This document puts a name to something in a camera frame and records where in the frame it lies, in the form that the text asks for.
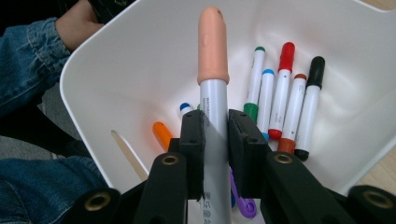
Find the purple marker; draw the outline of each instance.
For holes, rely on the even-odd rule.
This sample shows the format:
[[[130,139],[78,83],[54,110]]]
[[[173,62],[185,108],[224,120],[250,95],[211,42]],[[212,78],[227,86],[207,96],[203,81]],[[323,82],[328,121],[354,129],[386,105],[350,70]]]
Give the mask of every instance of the purple marker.
[[[243,199],[238,195],[238,190],[236,189],[235,182],[233,181],[233,170],[230,168],[230,182],[231,191],[236,199],[236,204],[238,204],[239,211],[241,211],[242,216],[247,218],[253,218],[257,214],[256,203],[253,199]]]

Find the blue jeans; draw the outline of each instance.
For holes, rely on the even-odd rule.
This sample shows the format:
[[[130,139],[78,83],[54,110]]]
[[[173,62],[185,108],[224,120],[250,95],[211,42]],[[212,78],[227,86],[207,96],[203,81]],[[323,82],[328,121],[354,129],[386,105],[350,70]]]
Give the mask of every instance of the blue jeans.
[[[106,182],[92,159],[0,161],[0,223],[62,223],[75,200]]]
[[[9,27],[0,37],[0,118],[59,81],[70,52],[55,20]]]

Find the plastic bin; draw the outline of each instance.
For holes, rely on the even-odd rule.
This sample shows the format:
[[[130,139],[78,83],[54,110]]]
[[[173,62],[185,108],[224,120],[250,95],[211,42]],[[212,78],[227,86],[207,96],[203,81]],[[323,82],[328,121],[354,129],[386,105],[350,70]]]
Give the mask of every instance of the plastic bin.
[[[276,70],[282,45],[293,42],[293,75],[325,58],[305,164],[325,187],[347,193],[396,145],[396,11],[352,0],[142,0],[124,10],[73,53],[61,80],[64,103],[109,186],[124,192],[140,183],[112,130],[149,169],[163,153],[152,124],[162,121],[178,137],[178,107],[199,104],[198,19],[212,5],[227,24],[230,108],[243,109],[257,46],[266,49],[264,66]]]

